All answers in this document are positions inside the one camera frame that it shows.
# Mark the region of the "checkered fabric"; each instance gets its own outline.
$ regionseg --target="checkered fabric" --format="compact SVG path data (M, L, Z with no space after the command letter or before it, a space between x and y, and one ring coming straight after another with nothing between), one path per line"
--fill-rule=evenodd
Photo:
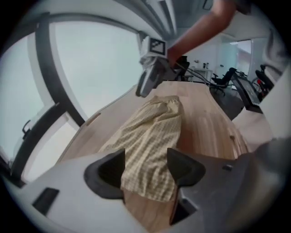
M121 188L161 202L174 198L175 183L166 154L180 137L182 113L179 97L155 96L103 145L100 152L125 148Z

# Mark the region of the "gray floor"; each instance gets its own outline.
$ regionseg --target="gray floor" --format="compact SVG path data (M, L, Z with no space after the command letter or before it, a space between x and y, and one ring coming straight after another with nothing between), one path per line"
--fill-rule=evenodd
M211 94L218 105L222 108L222 110L226 113L226 115L233 120L242 110L244 104L240 99L240 95L236 90L232 90L231 88L224 89L226 93L223 96L223 93L220 91L211 90Z

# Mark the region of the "folded garment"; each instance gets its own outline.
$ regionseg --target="folded garment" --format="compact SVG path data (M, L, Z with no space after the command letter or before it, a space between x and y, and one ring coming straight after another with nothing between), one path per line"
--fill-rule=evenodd
M125 148L121 188L161 202L174 198L175 182L166 155L167 148L177 145L182 114L179 97L155 96L103 145L100 152Z

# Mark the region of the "human arm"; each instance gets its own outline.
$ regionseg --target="human arm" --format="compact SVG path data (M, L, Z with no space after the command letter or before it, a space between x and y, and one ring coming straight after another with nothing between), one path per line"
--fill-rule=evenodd
M232 0L214 0L207 15L202 16L178 41L168 50L168 59L173 66L175 61L186 52L208 41L222 32L230 24L236 11Z

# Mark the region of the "wood grain surface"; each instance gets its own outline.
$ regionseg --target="wood grain surface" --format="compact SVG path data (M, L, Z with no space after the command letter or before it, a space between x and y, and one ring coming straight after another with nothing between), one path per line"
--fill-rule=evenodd
M246 144L227 115L200 83L165 81L147 98L135 96L135 86L122 98L93 115L76 133L58 162L98 152L141 105L154 95L177 95L184 107L177 148L188 154L236 159ZM174 203L161 203L124 190L125 205L149 232L169 227Z

